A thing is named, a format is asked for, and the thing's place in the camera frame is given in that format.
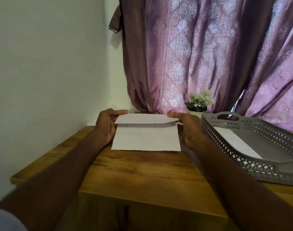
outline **basket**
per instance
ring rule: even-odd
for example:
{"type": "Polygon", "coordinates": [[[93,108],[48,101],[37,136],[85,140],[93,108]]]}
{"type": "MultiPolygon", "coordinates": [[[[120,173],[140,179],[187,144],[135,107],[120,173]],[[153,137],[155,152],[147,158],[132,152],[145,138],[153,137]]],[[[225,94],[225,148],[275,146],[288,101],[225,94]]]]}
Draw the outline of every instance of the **basket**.
{"type": "Polygon", "coordinates": [[[203,113],[202,128],[214,143],[256,180],[293,185],[293,134],[264,120],[243,117],[232,112],[203,113]],[[218,119],[233,115],[236,120],[218,119]],[[214,127],[231,129],[263,159],[245,155],[234,149],[214,127]]]}

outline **hand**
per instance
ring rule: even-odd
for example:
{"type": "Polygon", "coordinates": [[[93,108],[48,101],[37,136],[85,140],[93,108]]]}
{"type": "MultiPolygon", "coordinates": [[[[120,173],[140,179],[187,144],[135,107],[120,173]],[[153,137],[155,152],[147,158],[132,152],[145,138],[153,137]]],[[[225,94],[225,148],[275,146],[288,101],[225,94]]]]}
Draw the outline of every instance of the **hand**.
{"type": "Polygon", "coordinates": [[[96,121],[95,130],[103,134],[104,144],[107,145],[110,143],[112,138],[115,135],[116,126],[114,124],[115,120],[119,115],[128,113],[128,110],[113,110],[106,109],[99,113],[99,116],[96,121]]]}
{"type": "Polygon", "coordinates": [[[189,113],[168,113],[168,117],[178,118],[183,123],[182,136],[188,147],[193,149],[197,146],[201,137],[204,137],[200,119],[189,113]]]}

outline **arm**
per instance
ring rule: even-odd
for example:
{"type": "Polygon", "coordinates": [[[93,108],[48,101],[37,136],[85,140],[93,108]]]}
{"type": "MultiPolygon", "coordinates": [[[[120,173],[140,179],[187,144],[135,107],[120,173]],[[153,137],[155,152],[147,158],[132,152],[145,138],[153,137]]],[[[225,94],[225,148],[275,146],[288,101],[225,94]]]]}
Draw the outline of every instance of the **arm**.
{"type": "Polygon", "coordinates": [[[76,194],[90,163],[115,134],[113,116],[127,110],[100,112],[96,127],[56,163],[18,186],[0,202],[0,209],[18,217],[28,230],[52,230],[76,194]]]}
{"type": "Polygon", "coordinates": [[[255,181],[202,131],[197,116],[170,113],[183,123],[185,143],[201,160],[241,230],[293,230],[293,207],[255,181]]]}

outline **white sleeve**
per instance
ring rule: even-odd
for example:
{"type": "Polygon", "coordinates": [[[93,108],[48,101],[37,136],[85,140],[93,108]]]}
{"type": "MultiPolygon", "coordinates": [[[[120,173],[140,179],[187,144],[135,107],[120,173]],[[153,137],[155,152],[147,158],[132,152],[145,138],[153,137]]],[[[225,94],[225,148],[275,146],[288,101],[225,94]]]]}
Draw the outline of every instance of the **white sleeve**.
{"type": "Polygon", "coordinates": [[[28,231],[13,214],[0,209],[0,231],[28,231]]]}

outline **wooden table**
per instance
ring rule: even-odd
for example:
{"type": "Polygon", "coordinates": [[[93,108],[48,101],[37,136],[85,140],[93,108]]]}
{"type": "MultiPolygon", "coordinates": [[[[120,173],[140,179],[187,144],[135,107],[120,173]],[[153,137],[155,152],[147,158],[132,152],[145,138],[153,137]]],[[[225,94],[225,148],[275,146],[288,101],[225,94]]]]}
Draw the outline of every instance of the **wooden table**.
{"type": "MultiPolygon", "coordinates": [[[[18,184],[56,162],[85,127],[11,178],[18,184]]],[[[264,183],[293,205],[293,186],[264,183]]],[[[92,163],[57,230],[237,230],[211,186],[182,152],[118,151],[92,163]]]]}

